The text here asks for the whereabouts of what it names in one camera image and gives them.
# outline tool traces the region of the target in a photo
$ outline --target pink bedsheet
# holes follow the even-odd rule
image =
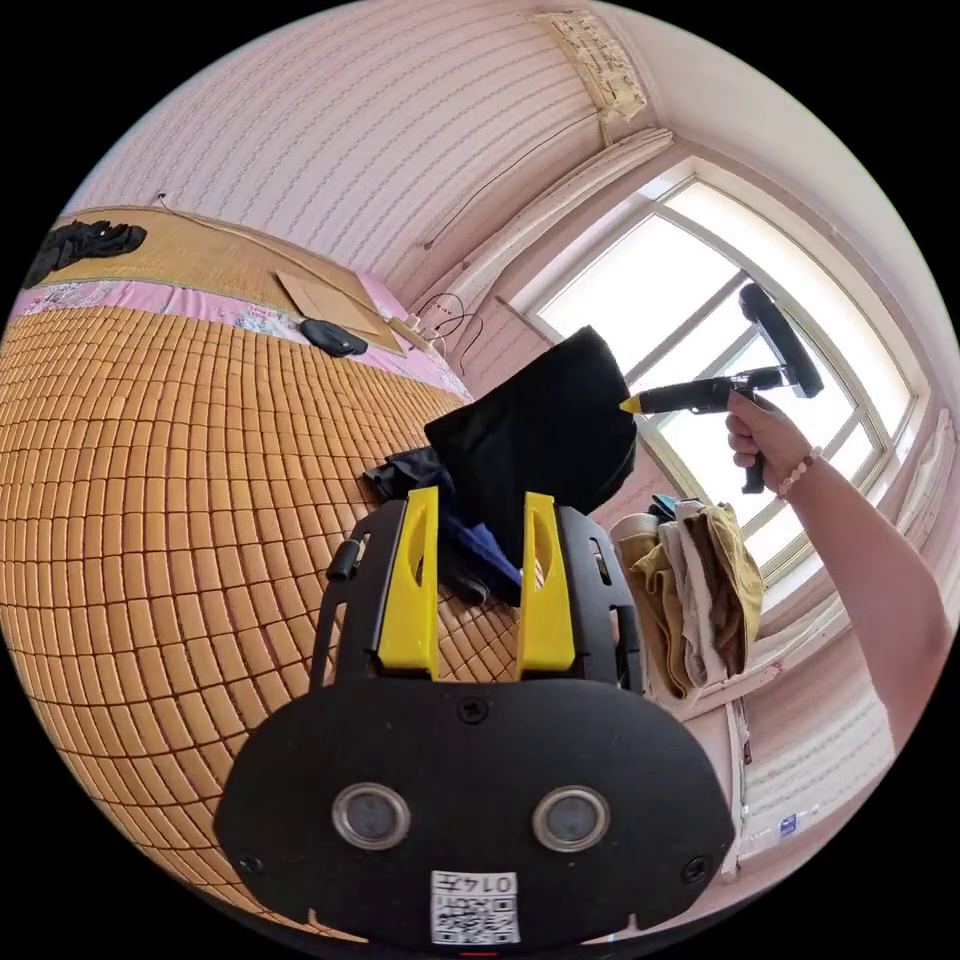
[[[402,318],[406,315],[406,310],[382,284],[368,277],[361,276],[360,279],[384,317]],[[293,340],[295,343],[307,343],[298,329],[302,319],[299,315],[290,315],[276,307],[236,297],[145,280],[88,280],[34,287],[21,291],[10,317],[14,319],[44,310],[92,306],[126,307],[147,313],[166,313],[209,320],[212,323],[225,323],[243,330]],[[387,370],[411,380],[419,380],[432,387],[455,393],[464,400],[471,399],[467,388],[439,355],[424,353],[410,346],[397,334],[393,336],[404,351],[402,356],[371,344],[366,353],[346,359]]]

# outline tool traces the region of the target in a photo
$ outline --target white window frame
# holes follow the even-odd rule
[[[892,434],[884,426],[876,407],[863,388],[856,372],[840,352],[833,347],[816,319],[810,316],[764,270],[761,270],[726,241],[665,205],[671,196],[695,180],[702,181],[712,189],[742,204],[752,214],[766,220],[780,233],[796,243],[847,294],[851,302],[858,308],[864,322],[872,327],[881,341],[886,344],[891,358],[910,392],[907,409],[901,417],[897,429]],[[684,321],[662,344],[628,371],[626,374],[627,382],[635,383],[646,370],[673,349],[694,326],[742,284],[746,275],[749,274],[774,296],[781,309],[815,346],[825,364],[836,376],[841,389],[850,399],[853,410],[839,432],[825,448],[824,454],[826,457],[832,456],[851,432],[856,429],[857,425],[862,423],[874,453],[868,457],[866,463],[851,480],[869,495],[869,492],[878,486],[878,481],[881,478],[889,477],[893,461],[901,460],[903,457],[904,440],[909,433],[909,426],[917,422],[918,411],[925,407],[925,401],[929,394],[926,379],[920,372],[919,364],[893,318],[890,317],[873,289],[853,269],[846,258],[826,238],[817,233],[799,216],[783,207],[774,197],[765,194],[759,188],[748,184],[728,171],[700,158],[691,157],[663,176],[651,181],[601,218],[588,231],[585,231],[577,241],[569,245],[553,261],[550,267],[544,270],[532,283],[528,284],[524,290],[520,291],[516,297],[512,298],[510,305],[521,313],[546,339],[554,343],[560,342],[564,337],[540,316],[540,311],[576,277],[595,263],[613,244],[646,219],[655,215],[687,231],[737,264],[741,269],[731,281]],[[746,331],[720,358],[700,371],[697,376],[716,375],[719,370],[736,359],[756,336],[757,333],[753,328]],[[668,422],[672,416],[675,416],[675,414],[638,418],[644,443],[680,493],[684,496],[699,497],[704,502],[710,502],[700,484],[657,429]],[[768,504],[744,525],[744,535],[749,537],[771,520],[781,509],[783,509],[783,504],[778,500]],[[812,554],[813,549],[804,534],[794,538],[776,556],[763,565],[762,572],[768,586],[795,570]]]

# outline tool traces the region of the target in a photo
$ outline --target window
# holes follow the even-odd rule
[[[632,391],[778,361],[744,319],[738,292],[756,280],[793,323],[823,378],[814,399],[769,391],[824,456],[866,489],[887,462],[915,394],[881,338],[834,277],[760,214],[690,177],[633,205],[528,310],[555,340],[585,325],[609,343]],[[641,418],[677,488],[730,503],[768,583],[812,551],[792,509],[740,492],[722,415]]]

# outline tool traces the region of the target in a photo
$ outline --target wrist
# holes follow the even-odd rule
[[[778,500],[792,502],[792,495],[795,493],[797,485],[804,484],[810,472],[816,469],[817,464],[821,462],[822,453],[823,451],[820,447],[812,447],[803,455],[793,470],[784,477],[778,487],[776,491]]]

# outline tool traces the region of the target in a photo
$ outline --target black handle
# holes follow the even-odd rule
[[[757,459],[747,467],[747,482],[743,485],[743,493],[763,493],[763,454],[758,453]]]
[[[753,387],[738,390],[737,393],[746,397],[751,403],[757,402],[757,394]],[[741,487],[741,493],[763,493],[763,454],[758,451],[753,464],[746,469],[747,482]]]

